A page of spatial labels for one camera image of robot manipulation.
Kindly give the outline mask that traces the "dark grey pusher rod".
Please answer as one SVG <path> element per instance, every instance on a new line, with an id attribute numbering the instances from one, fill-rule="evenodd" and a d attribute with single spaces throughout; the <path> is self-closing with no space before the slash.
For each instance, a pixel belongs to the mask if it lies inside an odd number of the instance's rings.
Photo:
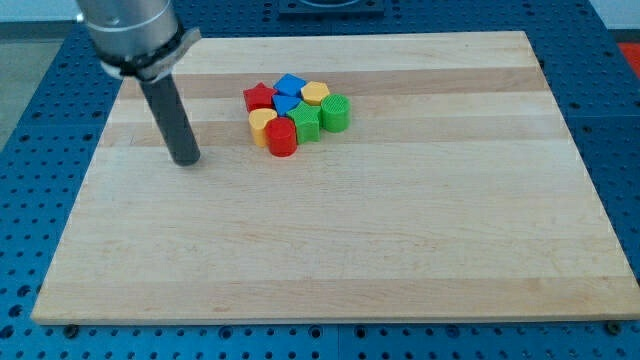
<path id="1" fill-rule="evenodd" d="M 179 166 L 195 164 L 200 149 L 173 77 L 141 82 L 140 87 L 173 162 Z"/>

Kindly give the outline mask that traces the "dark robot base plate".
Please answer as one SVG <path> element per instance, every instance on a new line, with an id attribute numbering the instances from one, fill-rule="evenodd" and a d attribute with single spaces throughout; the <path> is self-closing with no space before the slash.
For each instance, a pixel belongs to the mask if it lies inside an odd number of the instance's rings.
<path id="1" fill-rule="evenodd" d="M 384 0 L 278 0 L 280 17 L 302 15 L 380 15 Z"/>

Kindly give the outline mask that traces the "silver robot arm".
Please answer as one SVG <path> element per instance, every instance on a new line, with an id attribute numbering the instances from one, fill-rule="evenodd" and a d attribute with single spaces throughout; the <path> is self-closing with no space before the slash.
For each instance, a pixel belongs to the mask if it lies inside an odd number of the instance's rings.
<path id="1" fill-rule="evenodd" d="M 172 71 L 201 39 L 171 0 L 77 0 L 102 68 L 137 80 L 173 162 L 195 164 L 200 150 Z"/>

